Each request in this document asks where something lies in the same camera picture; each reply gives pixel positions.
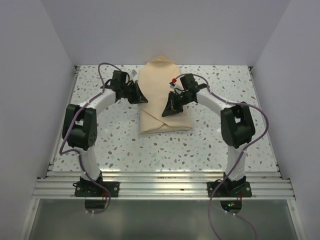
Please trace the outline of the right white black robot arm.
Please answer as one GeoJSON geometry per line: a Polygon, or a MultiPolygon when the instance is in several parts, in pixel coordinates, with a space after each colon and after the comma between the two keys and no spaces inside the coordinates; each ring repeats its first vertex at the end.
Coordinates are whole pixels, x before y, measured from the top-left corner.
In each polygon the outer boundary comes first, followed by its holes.
{"type": "Polygon", "coordinates": [[[220,117],[220,132],[227,145],[227,165],[223,179],[210,183],[208,192],[213,197],[235,196],[246,184],[243,149],[256,134],[249,106],[245,102],[231,104],[219,96],[205,93],[207,83],[199,84],[192,74],[181,74],[173,78],[162,117],[174,116],[184,111],[184,106],[197,103],[210,109],[220,117]],[[178,87],[178,78],[182,87],[178,87]]]}

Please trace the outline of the beige cloth mat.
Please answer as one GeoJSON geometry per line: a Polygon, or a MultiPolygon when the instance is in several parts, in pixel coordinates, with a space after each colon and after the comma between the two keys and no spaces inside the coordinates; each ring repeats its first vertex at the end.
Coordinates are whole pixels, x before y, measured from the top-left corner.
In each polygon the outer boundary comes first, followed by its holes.
{"type": "Polygon", "coordinates": [[[189,131],[193,124],[186,109],[174,116],[162,117],[172,90],[170,82],[181,74],[180,67],[164,56],[148,61],[138,72],[138,86],[148,103],[139,105],[141,134],[189,131]]]}

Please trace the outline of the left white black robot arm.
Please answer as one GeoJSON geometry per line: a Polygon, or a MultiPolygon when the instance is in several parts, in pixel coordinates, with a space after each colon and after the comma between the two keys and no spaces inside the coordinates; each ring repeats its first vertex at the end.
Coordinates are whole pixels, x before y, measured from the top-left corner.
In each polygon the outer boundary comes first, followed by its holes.
{"type": "Polygon", "coordinates": [[[126,99],[131,105],[148,103],[138,81],[131,80],[127,72],[114,70],[112,78],[102,83],[96,95],[81,104],[69,104],[66,107],[59,154],[75,153],[78,157],[82,174],[80,180],[74,183],[77,197],[110,195],[103,184],[102,171],[95,155],[97,117],[121,99],[126,99]]]}

